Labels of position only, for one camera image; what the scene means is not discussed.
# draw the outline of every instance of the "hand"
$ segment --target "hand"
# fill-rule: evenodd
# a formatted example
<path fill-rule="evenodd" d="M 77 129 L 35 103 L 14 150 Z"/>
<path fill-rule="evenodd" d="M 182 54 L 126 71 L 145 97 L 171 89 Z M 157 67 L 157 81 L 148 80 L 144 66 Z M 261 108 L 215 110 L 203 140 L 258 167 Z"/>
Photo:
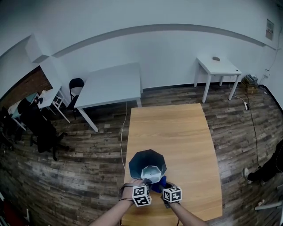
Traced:
<path fill-rule="evenodd" d="M 134 184 L 135 186 L 142 186 L 143 180 L 133 179 L 129 183 Z M 122 195 L 122 199 L 131 199 L 133 195 L 133 187 L 125 187 Z"/>

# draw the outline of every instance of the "white table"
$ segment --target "white table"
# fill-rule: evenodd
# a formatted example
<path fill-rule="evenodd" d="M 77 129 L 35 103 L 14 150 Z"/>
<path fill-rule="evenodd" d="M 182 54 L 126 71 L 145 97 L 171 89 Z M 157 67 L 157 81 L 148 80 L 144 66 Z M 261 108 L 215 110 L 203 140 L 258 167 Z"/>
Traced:
<path fill-rule="evenodd" d="M 54 105 L 55 108 L 57 109 L 57 111 L 67 120 L 67 122 L 70 123 L 70 121 L 67 119 L 67 117 L 66 117 L 66 116 L 62 113 L 62 111 L 59 109 L 59 107 L 60 107 L 61 104 L 58 105 L 58 104 L 54 101 L 54 99 L 55 99 L 55 97 L 57 96 L 58 93 L 60 93 L 61 96 L 63 96 L 62 93 L 61 93 L 61 91 L 60 91 L 60 89 L 61 89 L 61 86 L 58 86 L 58 87 L 55 87 L 55 88 L 53 88 L 53 89 L 51 89 L 51 90 L 48 90 L 48 91 L 46 91 L 46 92 L 44 92 L 44 93 L 41 93 L 40 96 L 39 96 L 39 98 L 42 97 L 43 101 L 42 101 L 41 104 L 38 104 L 38 107 L 39 107 L 39 109 L 42 109 L 42 108 L 45 108 L 45 107 L 46 107 L 48 110 L 50 110 L 50 111 L 55 115 L 55 112 L 49 107 L 49 106 L 51 106 L 51 105 Z"/>
<path fill-rule="evenodd" d="M 198 77 L 199 77 L 199 65 L 203 67 L 203 69 L 207 72 L 207 83 L 205 86 L 204 94 L 203 94 L 203 103 L 205 102 L 207 98 L 207 92 L 209 89 L 211 77 L 213 75 L 221 76 L 219 86 L 222 85 L 224 76 L 236 76 L 236 81 L 234 83 L 234 86 L 231 90 L 229 100 L 232 99 L 233 94 L 235 92 L 235 89 L 237 87 L 237 84 L 239 82 L 239 77 L 242 74 L 242 72 L 236 68 L 230 61 L 228 61 L 225 58 L 220 58 L 220 61 L 213 60 L 212 57 L 209 56 L 201 56 L 197 57 L 197 68 L 195 71 L 195 84 L 194 87 L 196 87 L 198 83 Z"/>
<path fill-rule="evenodd" d="M 28 100 L 28 102 L 32 103 L 34 101 L 34 98 L 39 97 L 39 95 L 37 93 L 33 93 L 29 96 L 26 97 L 26 99 Z M 19 120 L 17 120 L 17 118 L 19 118 L 21 115 L 18 112 L 18 106 L 19 103 L 22 100 L 16 102 L 15 104 L 13 104 L 12 106 L 9 107 L 8 109 L 8 113 L 9 115 L 11 115 L 11 118 L 23 129 L 26 130 L 26 128 L 24 127 L 24 124 L 21 123 Z"/>
<path fill-rule="evenodd" d="M 98 132 L 83 108 L 132 100 L 137 101 L 138 107 L 141 107 L 141 93 L 139 64 L 115 66 L 91 72 L 74 107 L 94 131 Z"/>

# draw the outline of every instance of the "power strip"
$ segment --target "power strip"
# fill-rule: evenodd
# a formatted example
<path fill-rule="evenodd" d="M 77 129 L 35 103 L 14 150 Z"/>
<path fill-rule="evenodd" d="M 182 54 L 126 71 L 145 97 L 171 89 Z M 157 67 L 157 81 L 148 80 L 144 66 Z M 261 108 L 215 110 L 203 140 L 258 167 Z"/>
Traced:
<path fill-rule="evenodd" d="M 249 104 L 247 102 L 244 102 L 244 105 L 245 105 L 246 111 L 249 111 Z"/>

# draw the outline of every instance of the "sneaker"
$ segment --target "sneaker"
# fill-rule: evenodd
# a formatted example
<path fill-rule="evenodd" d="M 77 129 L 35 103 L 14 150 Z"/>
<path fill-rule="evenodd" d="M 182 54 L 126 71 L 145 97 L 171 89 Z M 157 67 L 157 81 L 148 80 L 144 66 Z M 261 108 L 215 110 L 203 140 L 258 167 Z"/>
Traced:
<path fill-rule="evenodd" d="M 265 183 L 266 182 L 264 182 L 263 180 L 260 180 L 260 185 L 263 187 L 263 186 L 265 186 Z"/>
<path fill-rule="evenodd" d="M 243 169 L 243 177 L 247 181 L 248 184 L 251 184 L 252 181 L 248 180 L 248 175 L 250 174 L 250 171 L 248 168 Z"/>

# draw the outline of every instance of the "blue cloth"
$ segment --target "blue cloth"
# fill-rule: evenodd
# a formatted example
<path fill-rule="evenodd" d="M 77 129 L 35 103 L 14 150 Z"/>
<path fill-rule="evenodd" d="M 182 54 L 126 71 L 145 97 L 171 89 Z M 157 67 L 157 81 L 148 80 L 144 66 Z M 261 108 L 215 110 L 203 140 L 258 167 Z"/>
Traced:
<path fill-rule="evenodd" d="M 161 190 L 160 190 L 159 186 L 161 185 L 162 187 L 165 188 L 165 186 L 166 186 L 166 178 L 167 178 L 166 176 L 163 176 L 158 183 L 152 184 L 151 189 L 154 190 L 157 193 L 161 193 Z"/>

